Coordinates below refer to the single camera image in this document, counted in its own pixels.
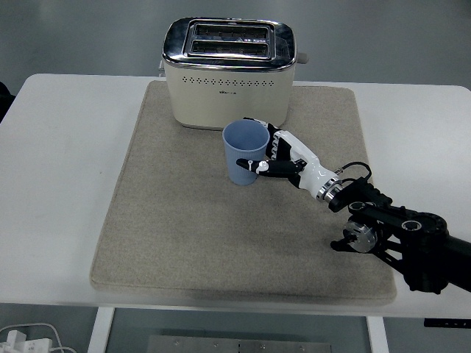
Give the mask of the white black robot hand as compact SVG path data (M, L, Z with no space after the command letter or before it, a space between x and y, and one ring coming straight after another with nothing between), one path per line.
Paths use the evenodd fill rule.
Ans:
M305 189L320 201L332 199L342 190L338 175L324 168L319 158L290 132L265 121L258 123L269 132L267 160L239 158L236 164L264 177L288 179L299 189Z

